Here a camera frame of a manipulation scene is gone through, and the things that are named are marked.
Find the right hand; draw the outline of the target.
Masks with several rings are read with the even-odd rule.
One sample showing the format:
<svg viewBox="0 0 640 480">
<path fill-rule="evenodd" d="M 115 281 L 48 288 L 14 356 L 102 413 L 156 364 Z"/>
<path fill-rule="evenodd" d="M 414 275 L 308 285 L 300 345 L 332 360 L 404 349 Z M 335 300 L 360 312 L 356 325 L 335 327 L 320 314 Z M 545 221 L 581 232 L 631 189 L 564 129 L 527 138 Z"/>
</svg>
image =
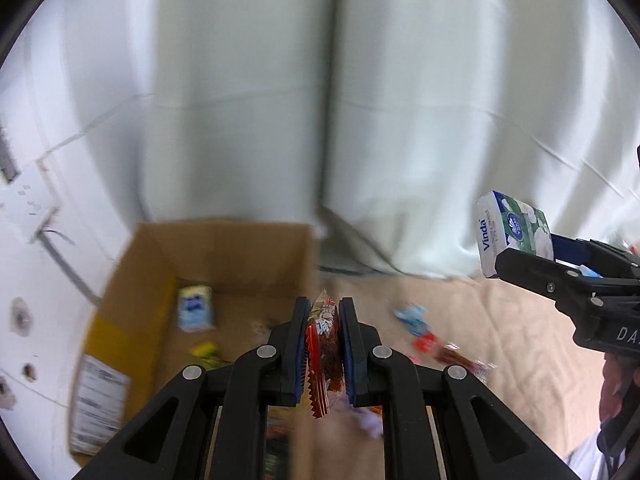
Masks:
<svg viewBox="0 0 640 480">
<path fill-rule="evenodd" d="M 603 384 L 600 393 L 599 418 L 604 424 L 618 415 L 623 405 L 622 387 L 624 378 L 629 374 L 624 370 L 618 356 L 605 353 L 602 368 Z"/>
</svg>

